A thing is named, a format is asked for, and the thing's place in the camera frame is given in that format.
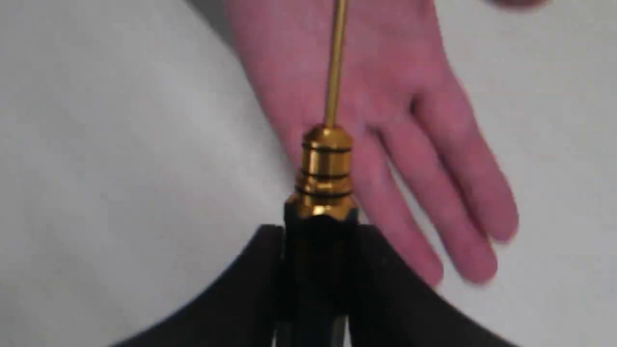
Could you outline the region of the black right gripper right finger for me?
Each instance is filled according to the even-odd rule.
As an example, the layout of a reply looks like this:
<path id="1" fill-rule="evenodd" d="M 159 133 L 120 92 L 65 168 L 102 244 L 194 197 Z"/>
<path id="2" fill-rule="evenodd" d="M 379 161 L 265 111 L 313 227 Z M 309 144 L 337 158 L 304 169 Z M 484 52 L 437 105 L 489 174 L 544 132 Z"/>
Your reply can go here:
<path id="1" fill-rule="evenodd" d="M 354 347 L 510 347 L 441 298 L 374 226 L 352 239 L 349 304 Z"/>

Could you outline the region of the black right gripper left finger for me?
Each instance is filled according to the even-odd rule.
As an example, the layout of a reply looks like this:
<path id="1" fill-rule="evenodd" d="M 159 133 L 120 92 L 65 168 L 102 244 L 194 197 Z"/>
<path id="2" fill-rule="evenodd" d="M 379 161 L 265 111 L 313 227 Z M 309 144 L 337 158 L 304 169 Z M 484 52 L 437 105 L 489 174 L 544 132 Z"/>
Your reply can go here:
<path id="1" fill-rule="evenodd" d="M 233 264 L 169 318 L 120 347 L 270 347 L 283 228 L 260 226 Z"/>

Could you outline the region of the person's open hand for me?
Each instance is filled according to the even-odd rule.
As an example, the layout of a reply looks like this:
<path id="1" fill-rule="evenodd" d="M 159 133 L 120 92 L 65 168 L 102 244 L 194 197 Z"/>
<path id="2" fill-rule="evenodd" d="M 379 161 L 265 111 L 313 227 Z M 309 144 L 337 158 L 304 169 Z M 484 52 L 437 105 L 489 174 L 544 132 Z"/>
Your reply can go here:
<path id="1" fill-rule="evenodd" d="M 294 165 L 322 120 L 330 0 L 226 0 L 234 48 Z M 354 193 L 409 266 L 432 286 L 443 265 L 391 173 L 392 162 L 467 281 L 484 285 L 519 215 L 444 50 L 433 0 L 352 0 L 339 123 L 354 140 Z"/>

